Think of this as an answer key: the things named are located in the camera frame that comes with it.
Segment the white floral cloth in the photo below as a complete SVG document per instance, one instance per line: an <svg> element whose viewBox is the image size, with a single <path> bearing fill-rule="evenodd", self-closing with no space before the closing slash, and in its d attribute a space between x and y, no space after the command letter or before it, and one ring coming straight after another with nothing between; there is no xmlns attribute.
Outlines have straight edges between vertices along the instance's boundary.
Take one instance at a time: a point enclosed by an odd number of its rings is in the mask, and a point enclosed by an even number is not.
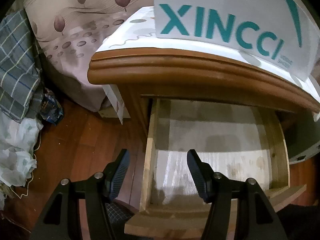
<svg viewBox="0 0 320 240"><path fill-rule="evenodd" d="M1 210L14 196L12 187L25 187L37 168L34 147L43 124L37 118L16 122L1 113Z"/></svg>

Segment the dark blue snack packet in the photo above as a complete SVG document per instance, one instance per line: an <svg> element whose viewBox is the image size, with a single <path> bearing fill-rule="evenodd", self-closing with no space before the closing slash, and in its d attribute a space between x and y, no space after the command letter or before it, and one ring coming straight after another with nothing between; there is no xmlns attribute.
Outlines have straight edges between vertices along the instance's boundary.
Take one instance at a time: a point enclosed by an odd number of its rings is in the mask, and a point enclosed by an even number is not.
<svg viewBox="0 0 320 240"><path fill-rule="evenodd" d="M54 93L48 88L43 88L43 98L39 111L40 117L51 124L57 125L63 119L63 107L57 101Z"/></svg>

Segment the white cardboard box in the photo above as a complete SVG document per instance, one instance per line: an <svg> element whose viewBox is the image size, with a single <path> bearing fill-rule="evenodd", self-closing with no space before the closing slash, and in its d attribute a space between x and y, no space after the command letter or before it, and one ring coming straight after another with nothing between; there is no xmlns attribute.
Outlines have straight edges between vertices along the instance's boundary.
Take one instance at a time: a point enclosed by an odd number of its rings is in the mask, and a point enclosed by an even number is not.
<svg viewBox="0 0 320 240"><path fill-rule="evenodd" d="M319 27L301 0L154 0L156 35L243 50L288 70L311 74Z"/></svg>

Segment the plaid blue grey cloth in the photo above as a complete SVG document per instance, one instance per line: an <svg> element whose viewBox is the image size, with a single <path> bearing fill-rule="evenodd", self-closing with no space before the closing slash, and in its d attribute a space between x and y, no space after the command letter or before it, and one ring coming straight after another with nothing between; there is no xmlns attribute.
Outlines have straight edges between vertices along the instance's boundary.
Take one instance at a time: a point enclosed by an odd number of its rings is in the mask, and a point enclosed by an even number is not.
<svg viewBox="0 0 320 240"><path fill-rule="evenodd" d="M1 110L12 120L35 118L43 90L39 46L24 9L1 21Z"/></svg>

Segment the patterned white table cover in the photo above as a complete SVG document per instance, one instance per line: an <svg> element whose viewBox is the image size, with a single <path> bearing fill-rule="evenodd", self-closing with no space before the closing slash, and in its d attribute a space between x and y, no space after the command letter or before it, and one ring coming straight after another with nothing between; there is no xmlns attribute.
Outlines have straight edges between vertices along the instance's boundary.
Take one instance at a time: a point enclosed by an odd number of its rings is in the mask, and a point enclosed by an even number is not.
<svg viewBox="0 0 320 240"><path fill-rule="evenodd" d="M103 41L87 77L117 85L131 114L142 97L212 101L319 119L319 86L243 50L156 36L153 7L143 7Z"/></svg>

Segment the wooden nightstand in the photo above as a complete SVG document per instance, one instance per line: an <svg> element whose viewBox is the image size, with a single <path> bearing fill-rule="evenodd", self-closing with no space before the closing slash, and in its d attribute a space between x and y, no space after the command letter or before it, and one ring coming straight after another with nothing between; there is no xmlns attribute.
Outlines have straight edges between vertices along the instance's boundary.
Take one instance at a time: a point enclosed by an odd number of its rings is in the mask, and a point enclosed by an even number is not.
<svg viewBox="0 0 320 240"><path fill-rule="evenodd" d="M290 185L278 111L318 112L304 89L242 60L181 49L100 51L88 80L116 85L145 146L127 234L159 239L284 239Z"/></svg>

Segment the leaf pattern bed sheet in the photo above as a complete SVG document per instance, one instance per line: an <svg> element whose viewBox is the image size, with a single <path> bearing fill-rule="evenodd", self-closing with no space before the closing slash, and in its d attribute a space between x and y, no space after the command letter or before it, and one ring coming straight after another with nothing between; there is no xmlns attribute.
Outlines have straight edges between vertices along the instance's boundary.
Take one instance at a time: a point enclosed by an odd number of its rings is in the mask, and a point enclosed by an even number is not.
<svg viewBox="0 0 320 240"><path fill-rule="evenodd" d="M89 83L93 54L105 38L153 0L23 0L35 37L58 86L76 103L99 111L105 92Z"/></svg>

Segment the wooden drawer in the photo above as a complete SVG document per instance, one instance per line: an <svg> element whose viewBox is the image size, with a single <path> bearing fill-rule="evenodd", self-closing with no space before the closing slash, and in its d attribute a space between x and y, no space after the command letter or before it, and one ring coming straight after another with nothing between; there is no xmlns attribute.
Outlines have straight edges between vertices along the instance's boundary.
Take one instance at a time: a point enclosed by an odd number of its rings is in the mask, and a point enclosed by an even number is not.
<svg viewBox="0 0 320 240"><path fill-rule="evenodd" d="M152 104L139 212L127 234L200 238L210 206L198 195L187 165L194 149L229 179L254 178L275 211L297 199L291 186L283 130L274 110L213 102L161 100Z"/></svg>

